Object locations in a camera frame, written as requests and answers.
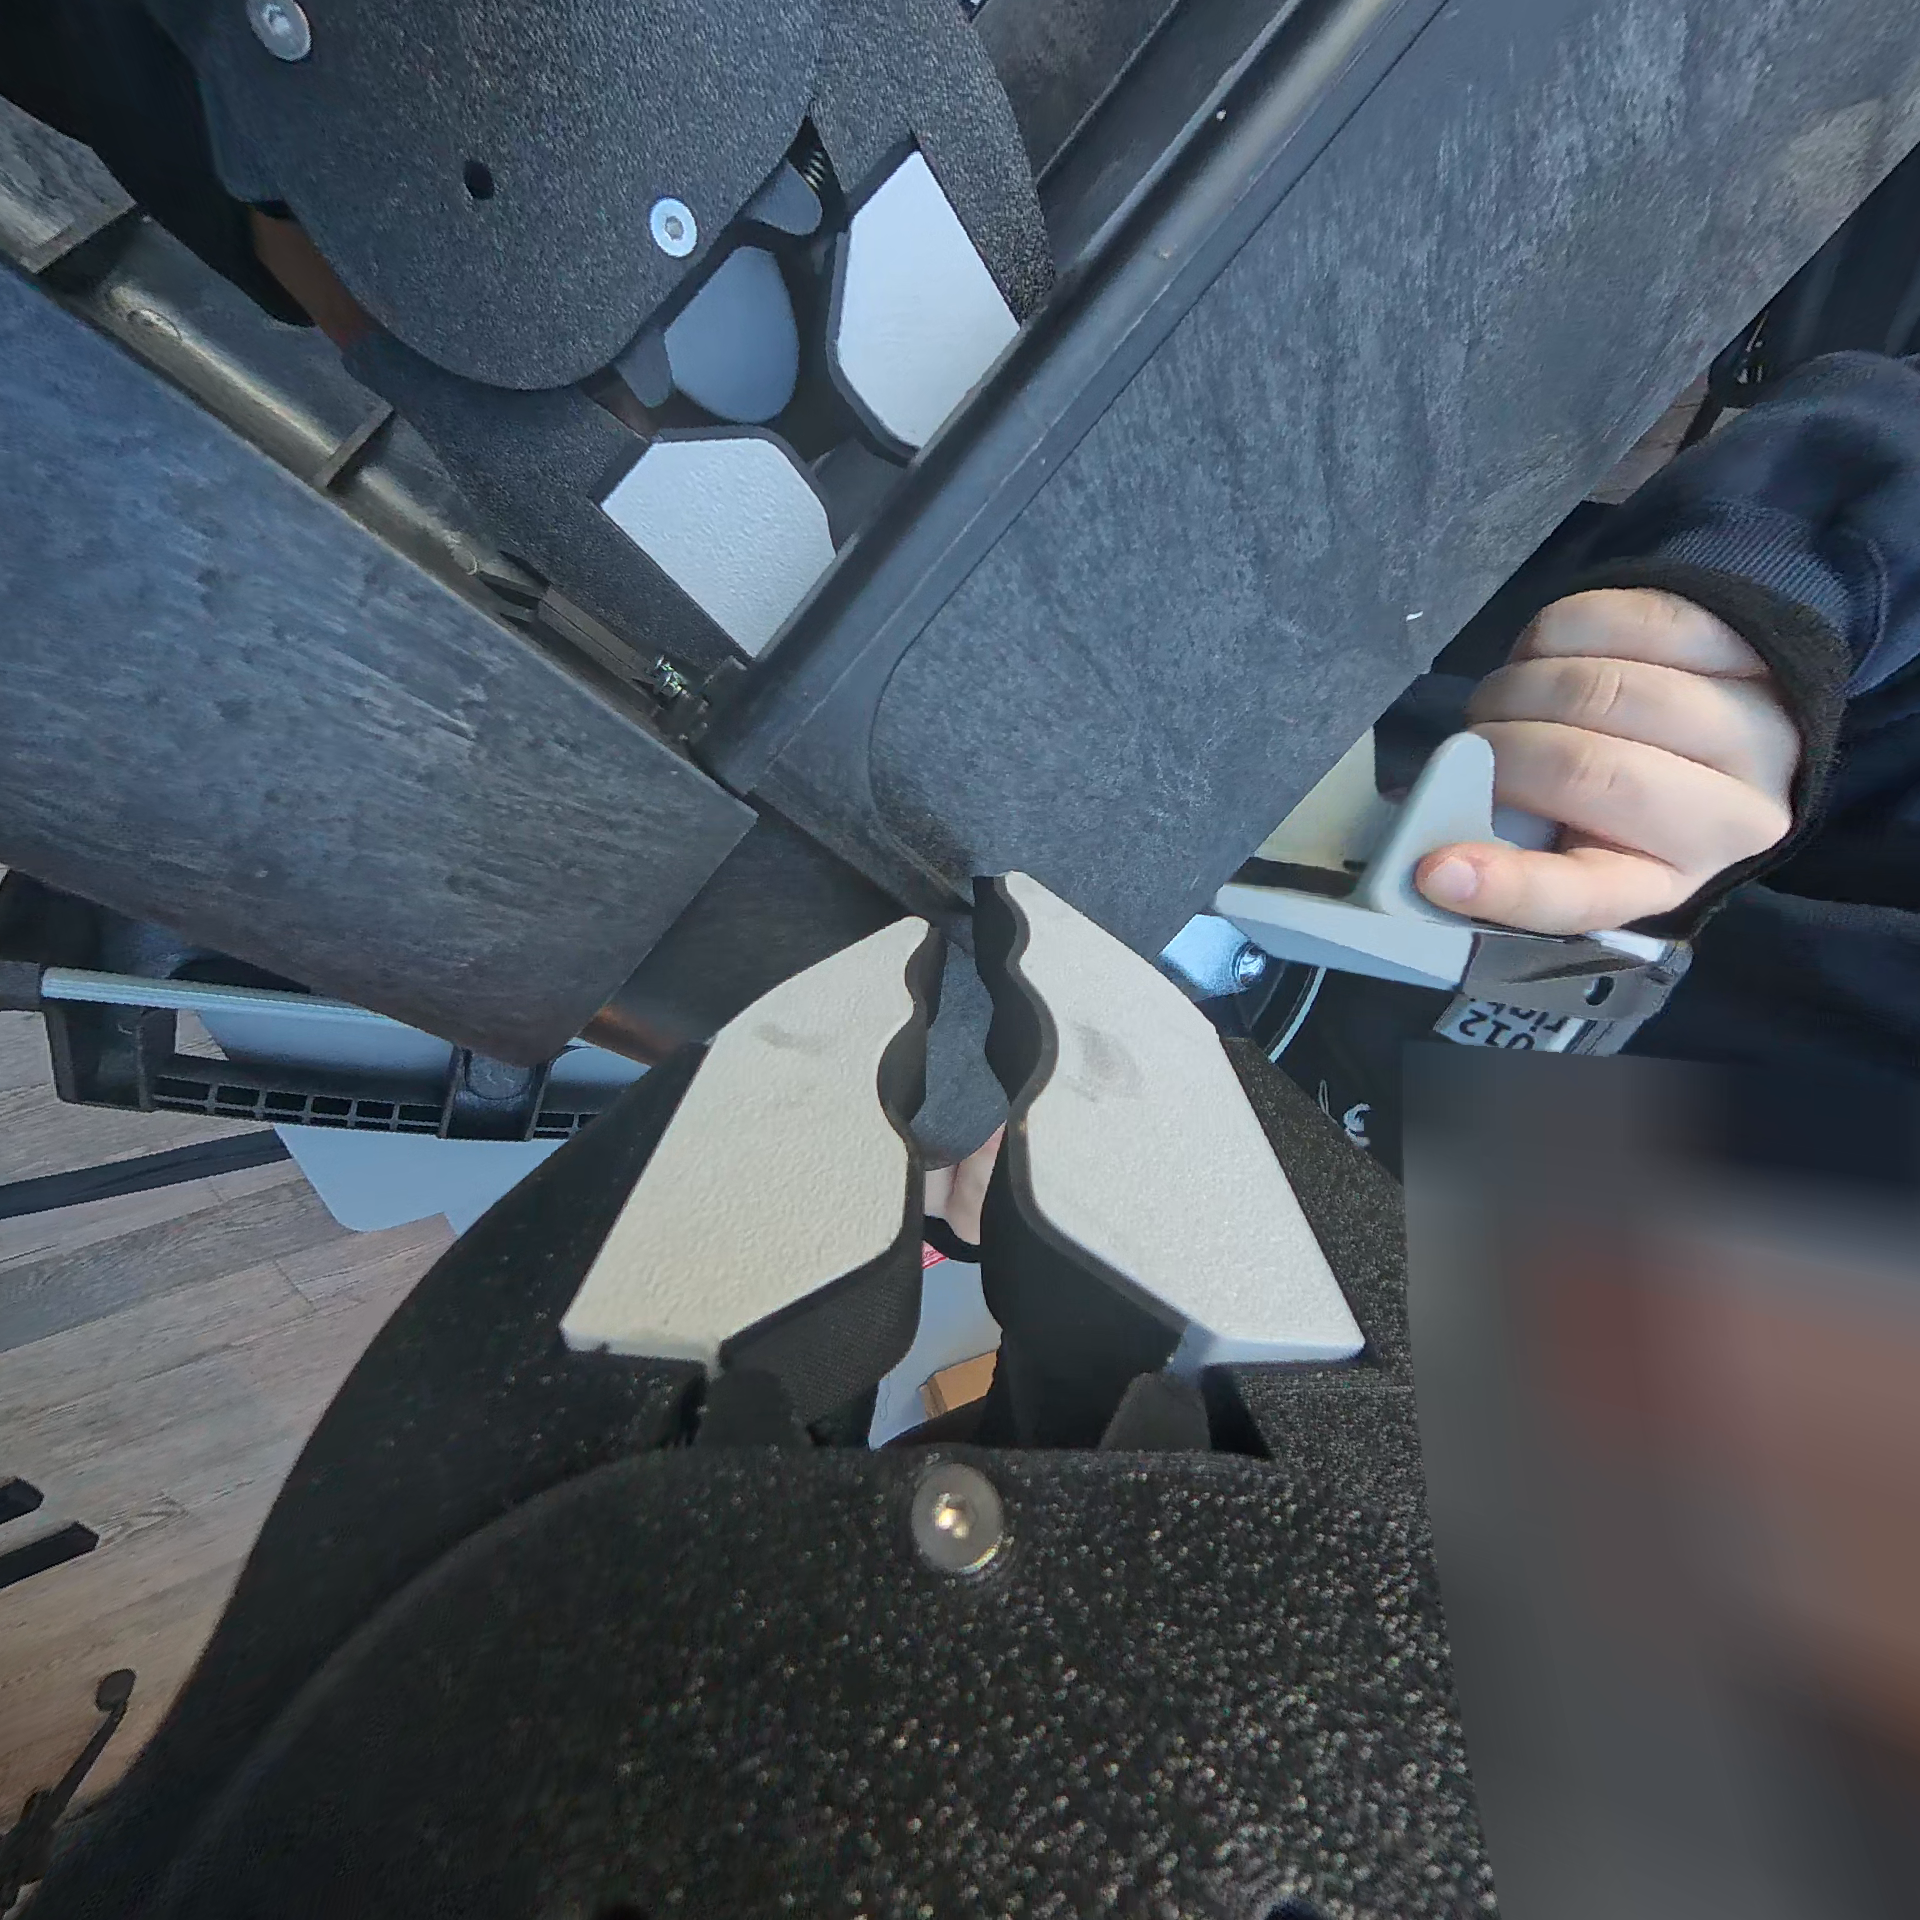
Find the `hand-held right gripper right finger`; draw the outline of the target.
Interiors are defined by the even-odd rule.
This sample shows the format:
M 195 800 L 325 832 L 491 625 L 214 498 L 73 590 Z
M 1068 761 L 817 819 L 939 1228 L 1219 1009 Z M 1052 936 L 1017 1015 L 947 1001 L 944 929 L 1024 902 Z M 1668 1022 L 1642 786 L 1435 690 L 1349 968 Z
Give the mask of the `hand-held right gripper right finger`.
M 1020 871 L 977 879 L 974 950 L 1008 1111 L 981 1440 L 1092 1449 L 1133 1399 L 1203 1449 L 1209 1369 L 1356 1361 L 1361 1321 L 1214 1024 Z

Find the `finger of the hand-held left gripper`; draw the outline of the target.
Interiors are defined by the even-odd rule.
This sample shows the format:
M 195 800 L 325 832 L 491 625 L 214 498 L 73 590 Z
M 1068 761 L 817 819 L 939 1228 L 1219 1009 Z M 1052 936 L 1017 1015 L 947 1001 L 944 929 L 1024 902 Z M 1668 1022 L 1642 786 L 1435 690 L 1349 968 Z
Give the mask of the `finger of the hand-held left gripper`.
M 1017 315 L 929 158 L 890 151 L 822 226 L 779 247 L 798 386 L 779 434 L 798 452 L 857 442 L 918 452 L 1017 336 Z
M 600 508 L 748 658 L 834 561 L 810 468 L 761 427 L 664 432 Z

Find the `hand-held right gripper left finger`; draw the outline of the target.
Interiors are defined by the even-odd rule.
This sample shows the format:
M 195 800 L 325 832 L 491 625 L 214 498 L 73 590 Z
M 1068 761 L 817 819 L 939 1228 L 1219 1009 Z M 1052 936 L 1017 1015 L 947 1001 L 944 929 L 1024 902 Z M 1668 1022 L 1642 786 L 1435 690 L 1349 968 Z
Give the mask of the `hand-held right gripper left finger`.
M 803 1426 L 875 1390 L 922 1321 L 929 1009 L 908 918 L 761 995 L 706 1044 L 563 1315 L 576 1353 L 772 1379 Z

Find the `person's left hand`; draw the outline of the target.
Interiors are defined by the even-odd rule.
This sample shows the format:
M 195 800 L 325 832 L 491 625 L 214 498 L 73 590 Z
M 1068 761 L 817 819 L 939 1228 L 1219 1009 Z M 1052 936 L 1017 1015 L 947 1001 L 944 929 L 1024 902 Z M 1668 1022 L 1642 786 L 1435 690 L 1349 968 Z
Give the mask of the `person's left hand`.
M 353 297 L 325 257 L 313 247 L 300 223 L 249 209 L 254 254 L 284 294 L 336 345 L 347 345 L 370 332 L 369 311 Z

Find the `person's right hand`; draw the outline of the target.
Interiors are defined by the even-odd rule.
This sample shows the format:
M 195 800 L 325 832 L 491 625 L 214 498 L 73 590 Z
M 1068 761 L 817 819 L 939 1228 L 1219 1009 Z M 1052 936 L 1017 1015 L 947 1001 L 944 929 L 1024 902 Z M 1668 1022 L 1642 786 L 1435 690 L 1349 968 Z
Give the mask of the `person's right hand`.
M 1470 702 L 1496 800 L 1556 828 L 1425 858 L 1428 906 L 1573 937 L 1684 906 L 1793 828 L 1802 737 L 1762 658 L 1716 615 L 1656 590 L 1574 593 L 1538 614 Z

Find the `white panel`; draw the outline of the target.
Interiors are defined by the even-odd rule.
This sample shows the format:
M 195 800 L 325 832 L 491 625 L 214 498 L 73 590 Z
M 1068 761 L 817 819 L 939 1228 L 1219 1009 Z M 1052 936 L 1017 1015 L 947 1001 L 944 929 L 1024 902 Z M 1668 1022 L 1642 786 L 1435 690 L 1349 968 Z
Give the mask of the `white panel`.
M 230 1066 L 390 1072 L 441 1092 L 450 1044 L 373 1017 L 225 1012 L 203 1020 Z M 493 1203 L 560 1153 L 558 1138 L 461 1140 L 274 1123 L 325 1209 L 350 1232 L 385 1232 L 441 1216 L 465 1234 Z

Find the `person's dark hoodie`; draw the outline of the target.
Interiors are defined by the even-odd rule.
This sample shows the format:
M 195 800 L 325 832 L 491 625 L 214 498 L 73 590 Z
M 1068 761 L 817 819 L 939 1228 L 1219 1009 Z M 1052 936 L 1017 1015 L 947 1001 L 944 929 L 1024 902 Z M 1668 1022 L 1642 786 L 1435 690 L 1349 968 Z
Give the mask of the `person's dark hoodie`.
M 1619 1050 L 1648 1067 L 1586 1074 L 1704 1154 L 1811 1184 L 1916 1199 L 1916 915 L 1745 888 L 1699 936 L 1665 1009 Z M 1408 1056 L 1610 1059 L 1614 1024 L 1328 975 L 1280 1070 L 1401 1174 Z

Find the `black plastic frame bar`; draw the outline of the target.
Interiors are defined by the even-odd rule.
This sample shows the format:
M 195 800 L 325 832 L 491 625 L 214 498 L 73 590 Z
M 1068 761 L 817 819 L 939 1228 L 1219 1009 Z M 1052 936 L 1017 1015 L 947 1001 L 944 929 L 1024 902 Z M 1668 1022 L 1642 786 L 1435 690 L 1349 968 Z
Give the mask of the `black plastic frame bar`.
M 641 1078 L 581 1041 L 516 1067 L 302 992 L 72 968 L 25 980 L 56 1090 L 93 1110 L 522 1146 L 576 1137 Z

